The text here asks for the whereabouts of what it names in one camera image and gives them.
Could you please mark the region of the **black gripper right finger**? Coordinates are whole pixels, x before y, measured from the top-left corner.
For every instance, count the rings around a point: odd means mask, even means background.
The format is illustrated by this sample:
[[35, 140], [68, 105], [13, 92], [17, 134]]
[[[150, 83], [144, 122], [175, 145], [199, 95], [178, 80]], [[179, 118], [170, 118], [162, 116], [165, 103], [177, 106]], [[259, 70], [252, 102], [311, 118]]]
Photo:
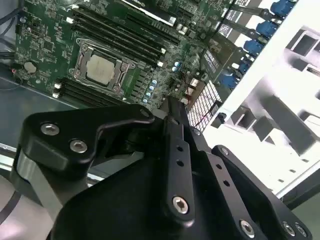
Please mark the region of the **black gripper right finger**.
[[308, 227], [227, 147], [209, 147], [176, 100], [189, 144], [195, 223], [204, 240], [310, 240]]

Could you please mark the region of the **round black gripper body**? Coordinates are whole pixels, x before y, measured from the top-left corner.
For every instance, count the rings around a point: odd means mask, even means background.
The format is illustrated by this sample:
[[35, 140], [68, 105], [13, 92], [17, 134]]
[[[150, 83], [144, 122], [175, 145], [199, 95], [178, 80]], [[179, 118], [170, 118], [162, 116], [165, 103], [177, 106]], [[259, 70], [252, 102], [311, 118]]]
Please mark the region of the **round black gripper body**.
[[181, 214], [168, 195], [160, 161], [139, 161], [72, 198], [60, 211], [54, 240], [235, 240], [237, 219], [222, 192], [231, 178], [211, 154], [191, 158], [194, 203]]

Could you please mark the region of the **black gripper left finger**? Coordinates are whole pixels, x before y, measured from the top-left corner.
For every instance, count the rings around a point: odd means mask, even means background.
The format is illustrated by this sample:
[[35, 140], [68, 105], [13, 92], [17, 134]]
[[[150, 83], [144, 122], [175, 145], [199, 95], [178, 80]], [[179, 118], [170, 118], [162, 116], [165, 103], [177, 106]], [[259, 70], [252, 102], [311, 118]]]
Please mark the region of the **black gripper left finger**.
[[143, 160], [158, 160], [172, 203], [193, 204], [190, 146], [169, 97], [164, 117], [138, 104], [42, 112], [22, 125], [14, 170], [56, 221], [75, 196]]

